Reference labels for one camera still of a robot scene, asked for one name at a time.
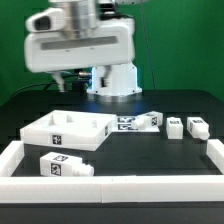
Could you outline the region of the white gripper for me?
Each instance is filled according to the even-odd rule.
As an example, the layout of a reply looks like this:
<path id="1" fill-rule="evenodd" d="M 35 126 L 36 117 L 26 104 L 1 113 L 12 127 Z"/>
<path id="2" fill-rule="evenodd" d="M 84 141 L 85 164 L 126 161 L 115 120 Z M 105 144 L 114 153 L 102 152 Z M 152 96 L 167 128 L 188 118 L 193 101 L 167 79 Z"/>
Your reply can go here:
<path id="1" fill-rule="evenodd" d="M 101 77 L 101 87 L 107 87 L 111 65 L 135 58 L 134 32 L 134 20 L 121 18 L 102 21 L 88 38 L 67 39 L 60 31 L 32 33 L 25 39 L 25 63 L 34 73 L 55 71 L 52 78 L 60 92 L 65 86 L 58 71 L 107 65 Z"/>

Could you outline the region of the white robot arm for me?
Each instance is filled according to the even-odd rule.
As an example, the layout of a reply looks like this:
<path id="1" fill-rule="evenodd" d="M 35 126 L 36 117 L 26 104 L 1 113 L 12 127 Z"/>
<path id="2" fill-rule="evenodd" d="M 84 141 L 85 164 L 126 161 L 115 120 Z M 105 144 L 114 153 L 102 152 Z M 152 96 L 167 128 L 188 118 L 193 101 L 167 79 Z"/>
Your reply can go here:
<path id="1" fill-rule="evenodd" d="M 26 67 L 48 72 L 64 89 L 61 73 L 89 68 L 87 94 L 104 102 L 123 102 L 142 93 L 133 18 L 116 12 L 117 0 L 48 0 L 50 7 L 26 20 Z"/>

